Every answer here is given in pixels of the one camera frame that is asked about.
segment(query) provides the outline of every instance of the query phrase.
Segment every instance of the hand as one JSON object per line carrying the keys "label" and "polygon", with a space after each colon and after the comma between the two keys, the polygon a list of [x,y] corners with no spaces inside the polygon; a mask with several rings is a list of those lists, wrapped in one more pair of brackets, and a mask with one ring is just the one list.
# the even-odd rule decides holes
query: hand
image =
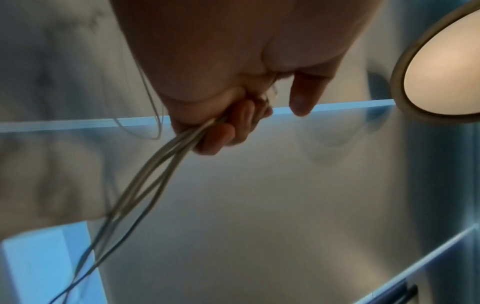
{"label": "hand", "polygon": [[383,0],[112,0],[135,57],[178,133],[228,114],[198,146],[213,155],[272,114],[259,96],[294,75],[310,113]]}

